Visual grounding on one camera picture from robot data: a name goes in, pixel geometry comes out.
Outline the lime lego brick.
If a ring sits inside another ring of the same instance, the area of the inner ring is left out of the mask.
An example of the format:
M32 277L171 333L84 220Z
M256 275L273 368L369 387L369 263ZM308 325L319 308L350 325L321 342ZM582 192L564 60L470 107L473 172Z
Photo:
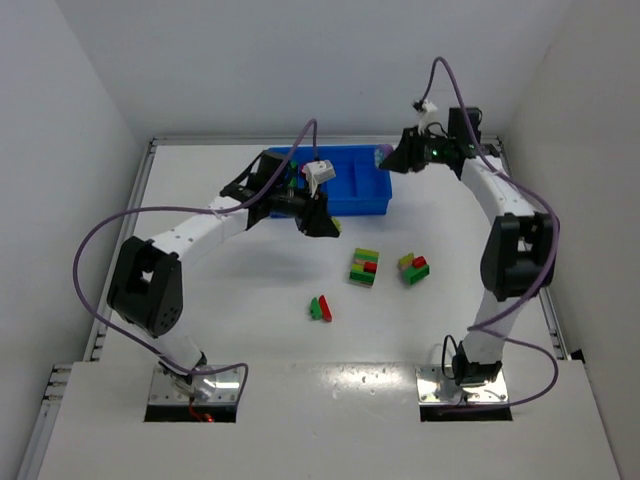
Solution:
M336 231L338 232L338 236L340 236L340 234L342 233L342 225L340 221L336 217L332 217L331 220L336 228Z

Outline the purple paw lego brick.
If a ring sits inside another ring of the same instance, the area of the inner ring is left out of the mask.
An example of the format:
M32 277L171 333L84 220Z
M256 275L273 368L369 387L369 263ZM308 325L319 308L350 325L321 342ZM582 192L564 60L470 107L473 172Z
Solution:
M374 151L374 163L377 168L386 160L386 158L394 151L394 147L390 144L380 144Z

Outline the green lego brick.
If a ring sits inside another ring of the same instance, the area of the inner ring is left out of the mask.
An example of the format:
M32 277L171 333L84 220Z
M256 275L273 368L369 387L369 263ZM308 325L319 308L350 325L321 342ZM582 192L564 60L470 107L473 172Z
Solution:
M305 164L296 161L290 161L286 174L287 186L289 188L304 188L306 186L306 177L304 173Z

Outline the large lego block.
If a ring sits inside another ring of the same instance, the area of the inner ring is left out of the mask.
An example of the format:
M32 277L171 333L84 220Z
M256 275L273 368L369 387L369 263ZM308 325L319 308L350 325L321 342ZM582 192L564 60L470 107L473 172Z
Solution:
M365 286L375 282L379 262L379 252L356 248L349 271L349 280Z

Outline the red green lego piece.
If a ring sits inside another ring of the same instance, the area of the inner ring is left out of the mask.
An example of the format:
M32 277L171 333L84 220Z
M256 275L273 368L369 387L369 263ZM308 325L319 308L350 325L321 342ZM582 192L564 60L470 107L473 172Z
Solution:
M312 320L323 320L327 323L333 321L332 312L325 295L314 297L311 300L309 313Z

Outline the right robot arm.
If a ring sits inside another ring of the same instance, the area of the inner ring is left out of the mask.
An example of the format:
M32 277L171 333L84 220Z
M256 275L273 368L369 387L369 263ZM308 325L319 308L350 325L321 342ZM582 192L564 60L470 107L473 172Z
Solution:
M377 148L381 170L417 173L437 163L450 168L482 208L491 229L480 260L484 295L476 319L455 348L452 380L459 386L494 380L504 346L529 296L552 277L558 225L536 210L509 181L498 154L481 145L482 112L452 107L442 135L426 122L403 130L397 146Z

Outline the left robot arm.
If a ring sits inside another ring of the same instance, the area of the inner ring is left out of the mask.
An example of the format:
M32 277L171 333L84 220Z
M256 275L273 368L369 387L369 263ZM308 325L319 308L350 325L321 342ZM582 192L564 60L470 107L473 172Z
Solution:
M177 326L188 264L271 214L293 219L308 237L339 237L320 188L336 175L332 163L316 158L304 164L303 185L292 187L297 173L286 155L264 150L205 209L161 234L132 236L122 244L107 304L150 340L165 372L179 383L192 386L209 373L205 354Z

